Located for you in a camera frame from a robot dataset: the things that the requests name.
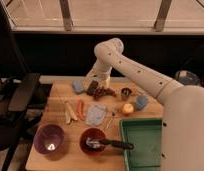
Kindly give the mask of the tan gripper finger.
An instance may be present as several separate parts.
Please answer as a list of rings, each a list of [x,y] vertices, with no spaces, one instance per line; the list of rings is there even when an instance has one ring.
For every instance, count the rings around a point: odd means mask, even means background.
[[[104,83],[104,85],[106,86],[106,87],[109,87],[109,84],[110,84],[110,76],[108,76],[107,78],[105,78],[104,80],[103,80],[103,83]]]

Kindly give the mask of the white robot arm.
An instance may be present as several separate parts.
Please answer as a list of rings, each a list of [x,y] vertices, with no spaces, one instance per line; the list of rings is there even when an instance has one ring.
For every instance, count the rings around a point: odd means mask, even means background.
[[[96,62],[88,75],[107,82],[115,69],[163,106],[160,171],[204,171],[204,88],[183,85],[123,50],[118,38],[95,45]]]

